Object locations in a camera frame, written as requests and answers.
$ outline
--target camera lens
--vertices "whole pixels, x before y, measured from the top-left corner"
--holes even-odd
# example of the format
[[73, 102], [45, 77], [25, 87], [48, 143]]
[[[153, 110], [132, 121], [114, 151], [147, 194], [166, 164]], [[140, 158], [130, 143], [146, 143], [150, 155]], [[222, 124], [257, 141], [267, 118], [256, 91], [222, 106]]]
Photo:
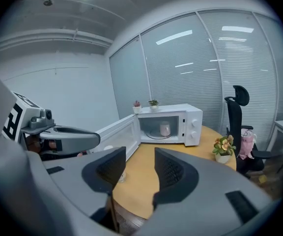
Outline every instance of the camera lens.
[[49, 120], [51, 120], [51, 118], [52, 118], [52, 113], [51, 113], [51, 111], [47, 111], [46, 116], [47, 116], [47, 118], [48, 118]]

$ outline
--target succulent plant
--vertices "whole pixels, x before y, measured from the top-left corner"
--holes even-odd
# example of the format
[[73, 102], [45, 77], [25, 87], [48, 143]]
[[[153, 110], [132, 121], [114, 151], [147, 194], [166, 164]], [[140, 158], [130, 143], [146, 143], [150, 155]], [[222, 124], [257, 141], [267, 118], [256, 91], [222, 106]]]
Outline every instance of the succulent plant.
[[133, 103], [133, 105], [134, 105], [134, 107], [140, 107], [140, 106], [141, 106], [141, 104], [140, 104], [139, 101], [135, 101], [135, 102]]
[[158, 102], [157, 100], [150, 100], [150, 101], [149, 101], [149, 104], [150, 104], [151, 106], [157, 106], [157, 105], [159, 104], [159, 102]]
[[223, 136], [222, 138], [217, 138], [214, 143], [214, 150], [212, 151], [215, 154], [224, 154], [229, 153], [233, 155], [236, 146], [233, 146], [233, 136]]

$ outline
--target ceiling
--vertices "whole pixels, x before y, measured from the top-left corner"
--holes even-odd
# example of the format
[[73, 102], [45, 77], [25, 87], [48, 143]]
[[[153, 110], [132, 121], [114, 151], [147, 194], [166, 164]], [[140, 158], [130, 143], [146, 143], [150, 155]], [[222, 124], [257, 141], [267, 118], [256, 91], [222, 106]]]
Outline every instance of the ceiling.
[[36, 29], [69, 29], [90, 32], [114, 40], [142, 14], [172, 0], [22, 0], [0, 24], [0, 37]]

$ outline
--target microwave knob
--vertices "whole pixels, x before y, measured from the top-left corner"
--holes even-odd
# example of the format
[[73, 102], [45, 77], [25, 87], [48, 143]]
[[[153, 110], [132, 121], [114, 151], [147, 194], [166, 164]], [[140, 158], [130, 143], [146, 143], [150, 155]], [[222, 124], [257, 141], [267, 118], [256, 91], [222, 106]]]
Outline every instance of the microwave knob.
[[196, 131], [193, 131], [193, 132], [191, 133], [191, 136], [192, 136], [193, 138], [195, 138], [195, 137], [196, 137], [196, 134], [197, 134], [197, 132], [196, 132]]
[[198, 120], [196, 120], [196, 119], [192, 120], [192, 125], [193, 125], [194, 127], [196, 127], [197, 124], [198, 124]]

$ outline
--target round table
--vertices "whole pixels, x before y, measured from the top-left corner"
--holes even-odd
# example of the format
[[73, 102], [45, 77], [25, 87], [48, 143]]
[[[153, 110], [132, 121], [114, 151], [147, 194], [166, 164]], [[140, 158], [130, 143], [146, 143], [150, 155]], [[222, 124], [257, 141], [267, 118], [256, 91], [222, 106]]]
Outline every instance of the round table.
[[[126, 179], [113, 190], [113, 198], [129, 212], [148, 219], [153, 212], [152, 198], [159, 191], [159, 179], [155, 172], [155, 147], [173, 149], [182, 153], [215, 161], [212, 153], [216, 138], [222, 137], [216, 131], [203, 126], [198, 146], [185, 147], [184, 144], [140, 144], [126, 162]], [[236, 170], [236, 160], [232, 156], [226, 163]]]

